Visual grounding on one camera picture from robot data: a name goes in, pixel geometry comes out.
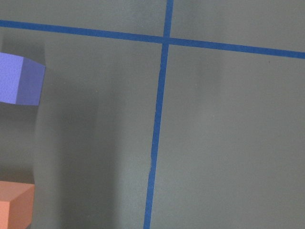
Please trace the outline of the purple foam block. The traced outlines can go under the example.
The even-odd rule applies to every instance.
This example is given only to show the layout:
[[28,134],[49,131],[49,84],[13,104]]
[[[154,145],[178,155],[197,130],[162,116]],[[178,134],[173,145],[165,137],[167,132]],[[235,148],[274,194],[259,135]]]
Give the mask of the purple foam block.
[[0,101],[16,105],[40,104],[46,67],[26,57],[0,54]]

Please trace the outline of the orange foam block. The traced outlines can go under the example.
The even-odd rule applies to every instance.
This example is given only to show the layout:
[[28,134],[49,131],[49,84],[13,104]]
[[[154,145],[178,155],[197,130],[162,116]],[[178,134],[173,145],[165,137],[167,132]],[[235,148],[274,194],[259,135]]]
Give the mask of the orange foam block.
[[0,227],[26,229],[32,222],[33,184],[0,182]]

